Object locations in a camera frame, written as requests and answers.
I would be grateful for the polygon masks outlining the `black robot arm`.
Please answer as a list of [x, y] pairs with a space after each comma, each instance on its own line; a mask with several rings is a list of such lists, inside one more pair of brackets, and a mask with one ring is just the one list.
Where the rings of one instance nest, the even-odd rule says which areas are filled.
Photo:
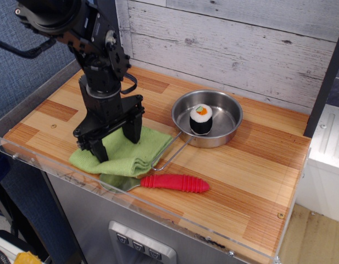
[[66, 44], [83, 70], [79, 86], [87, 110], [74, 130], [80, 149], [100, 162], [108, 160], [102, 140], [122, 129], [133, 143], [140, 139], [143, 97], [123, 90], [130, 79], [130, 58], [119, 36], [114, 1], [19, 1], [16, 15], [33, 32]]

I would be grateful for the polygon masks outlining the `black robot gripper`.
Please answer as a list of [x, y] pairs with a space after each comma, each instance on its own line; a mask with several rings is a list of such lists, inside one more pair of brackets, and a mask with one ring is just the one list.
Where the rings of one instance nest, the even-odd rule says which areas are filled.
[[95, 98], [86, 92], [82, 98], [87, 110], [85, 119], [74, 130], [78, 147], [91, 150], [101, 162], [108, 161], [106, 148], [101, 139], [122, 128], [124, 136], [132, 143], [139, 142], [142, 130], [143, 96], [133, 95]]

